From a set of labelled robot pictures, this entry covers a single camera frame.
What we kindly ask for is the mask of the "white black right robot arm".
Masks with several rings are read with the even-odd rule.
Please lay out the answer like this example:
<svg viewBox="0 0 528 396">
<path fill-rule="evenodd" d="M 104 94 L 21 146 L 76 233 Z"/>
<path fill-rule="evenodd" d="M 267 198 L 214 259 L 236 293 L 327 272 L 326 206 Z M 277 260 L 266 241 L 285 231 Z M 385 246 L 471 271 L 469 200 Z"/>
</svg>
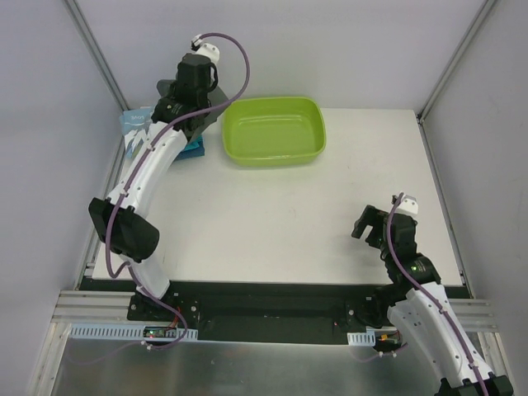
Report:
<svg viewBox="0 0 528 396">
<path fill-rule="evenodd" d="M 353 238 L 379 250 L 390 284 L 354 309 L 371 328 L 392 324 L 439 382 L 439 395 L 512 395 L 506 375 L 497 375 L 470 341 L 432 261 L 417 250 L 418 203 L 400 193 L 390 211 L 367 205 Z"/>
</svg>

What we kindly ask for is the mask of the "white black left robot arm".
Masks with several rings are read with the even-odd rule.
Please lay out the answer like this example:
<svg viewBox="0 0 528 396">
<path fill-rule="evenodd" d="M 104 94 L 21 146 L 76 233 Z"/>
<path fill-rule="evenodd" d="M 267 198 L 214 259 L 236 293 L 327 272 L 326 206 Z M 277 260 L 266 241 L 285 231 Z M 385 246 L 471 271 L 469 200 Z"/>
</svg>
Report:
<svg viewBox="0 0 528 396">
<path fill-rule="evenodd" d="M 224 111 L 219 58 L 217 46 L 195 39 L 177 65 L 176 77 L 159 81 L 160 98 L 129 169 L 106 198 L 94 198 L 88 206 L 104 245 L 108 276 L 128 273 L 138 292 L 149 297 L 145 309 L 158 321 L 172 316 L 175 303 L 166 295 L 170 281 L 155 253 L 160 232 L 147 217 L 170 165 Z"/>
</svg>

